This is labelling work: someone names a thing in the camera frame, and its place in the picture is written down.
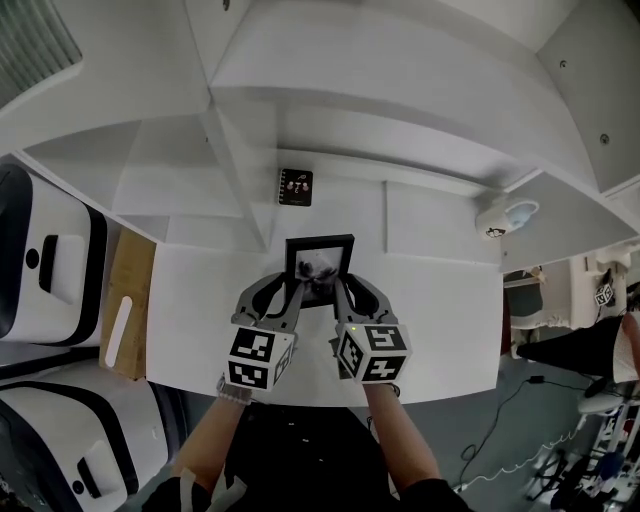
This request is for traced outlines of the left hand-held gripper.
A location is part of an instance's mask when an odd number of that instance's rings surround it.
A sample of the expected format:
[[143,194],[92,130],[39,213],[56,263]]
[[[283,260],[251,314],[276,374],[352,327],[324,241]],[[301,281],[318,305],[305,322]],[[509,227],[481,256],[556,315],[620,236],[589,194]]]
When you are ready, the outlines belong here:
[[305,284],[285,285],[285,301],[277,314],[267,314],[285,274],[273,273],[246,288],[236,304],[232,323],[237,331],[227,357],[225,379],[238,387],[271,392],[291,363],[297,343],[296,325]]

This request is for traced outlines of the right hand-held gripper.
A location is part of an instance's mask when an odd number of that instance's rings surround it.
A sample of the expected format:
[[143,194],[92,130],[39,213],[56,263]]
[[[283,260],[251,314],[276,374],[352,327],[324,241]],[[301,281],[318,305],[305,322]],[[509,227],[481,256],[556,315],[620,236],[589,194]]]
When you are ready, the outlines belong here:
[[412,347],[408,329],[397,324],[388,297],[355,274],[337,278],[334,295],[339,378],[360,384],[397,381]]

